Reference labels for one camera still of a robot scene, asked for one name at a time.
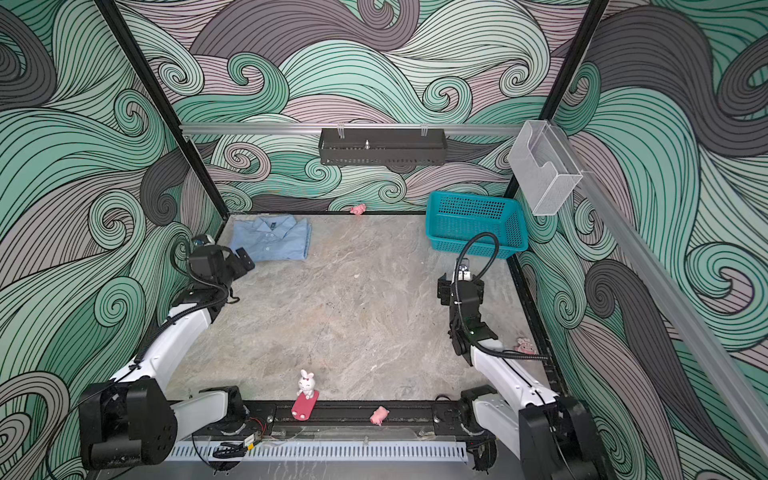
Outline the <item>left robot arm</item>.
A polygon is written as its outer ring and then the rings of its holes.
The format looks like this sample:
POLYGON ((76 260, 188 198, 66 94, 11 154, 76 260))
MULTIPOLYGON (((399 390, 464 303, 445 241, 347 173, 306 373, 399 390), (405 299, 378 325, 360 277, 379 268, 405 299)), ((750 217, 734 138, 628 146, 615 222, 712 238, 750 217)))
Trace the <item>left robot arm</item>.
POLYGON ((228 301, 232 284, 254 267, 247 252, 197 244, 187 258, 191 283, 166 321, 145 336, 131 361, 107 382, 90 385, 77 405, 80 456, 87 470, 162 463, 176 443, 207 428, 241 433, 249 411, 238 387, 214 387, 192 398, 166 397, 171 377, 196 339, 228 301))

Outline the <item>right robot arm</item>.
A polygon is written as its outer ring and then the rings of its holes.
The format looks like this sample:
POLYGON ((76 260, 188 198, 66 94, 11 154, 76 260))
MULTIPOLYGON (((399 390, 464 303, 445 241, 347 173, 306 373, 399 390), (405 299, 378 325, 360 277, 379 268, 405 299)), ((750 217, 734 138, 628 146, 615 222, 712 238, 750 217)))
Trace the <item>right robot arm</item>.
POLYGON ((487 380, 461 394, 461 426, 480 439, 476 459, 489 462, 489 444, 499 441, 517 457, 525 479, 615 478, 588 408, 544 386, 525 368, 525 362, 543 361, 544 356, 506 348, 483 321, 483 275, 472 273, 466 259, 483 238, 492 242, 491 255, 499 255, 500 242, 493 233, 471 237, 437 287, 449 309, 448 335, 455 354, 487 380))

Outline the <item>light blue long sleeve shirt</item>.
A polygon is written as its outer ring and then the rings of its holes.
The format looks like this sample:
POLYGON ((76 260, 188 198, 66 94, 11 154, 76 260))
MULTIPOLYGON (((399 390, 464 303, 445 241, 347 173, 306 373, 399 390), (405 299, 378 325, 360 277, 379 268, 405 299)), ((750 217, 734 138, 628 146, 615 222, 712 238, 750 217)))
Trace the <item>light blue long sleeve shirt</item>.
POLYGON ((254 262, 305 260, 312 228, 292 215, 236 220, 229 247, 243 249, 254 262))

